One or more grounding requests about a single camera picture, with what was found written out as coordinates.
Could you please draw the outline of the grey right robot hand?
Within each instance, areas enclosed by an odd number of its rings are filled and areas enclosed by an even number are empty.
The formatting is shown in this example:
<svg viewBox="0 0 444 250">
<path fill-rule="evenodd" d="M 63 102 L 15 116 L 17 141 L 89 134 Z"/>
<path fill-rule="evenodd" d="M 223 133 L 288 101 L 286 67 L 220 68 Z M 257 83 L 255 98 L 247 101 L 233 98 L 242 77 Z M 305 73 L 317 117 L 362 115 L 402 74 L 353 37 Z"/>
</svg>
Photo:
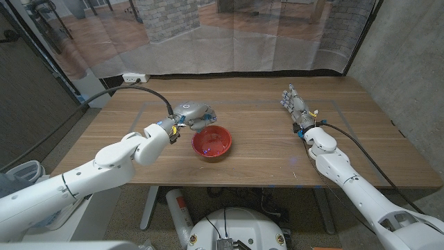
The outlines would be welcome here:
<svg viewBox="0 0 444 250">
<path fill-rule="evenodd" d="M 282 93 L 280 103 L 288 110 L 293 122 L 300 130 L 315 127 L 315 114 L 309 111 L 308 105 L 299 96 L 292 84 Z"/>
</svg>

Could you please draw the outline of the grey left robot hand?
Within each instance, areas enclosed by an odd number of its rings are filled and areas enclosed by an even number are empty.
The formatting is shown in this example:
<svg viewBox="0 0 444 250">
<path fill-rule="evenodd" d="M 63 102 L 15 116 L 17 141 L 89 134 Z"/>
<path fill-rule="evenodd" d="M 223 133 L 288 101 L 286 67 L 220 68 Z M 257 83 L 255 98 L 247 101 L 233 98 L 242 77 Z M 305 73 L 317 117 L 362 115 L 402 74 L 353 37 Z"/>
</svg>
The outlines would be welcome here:
<svg viewBox="0 0 444 250">
<path fill-rule="evenodd" d="M 205 103 L 187 101 L 173 109 L 173 114 L 158 122 L 167 133 L 173 126 L 188 126 L 193 131 L 201 131 L 206 126 L 217 121 L 215 111 Z"/>
</svg>

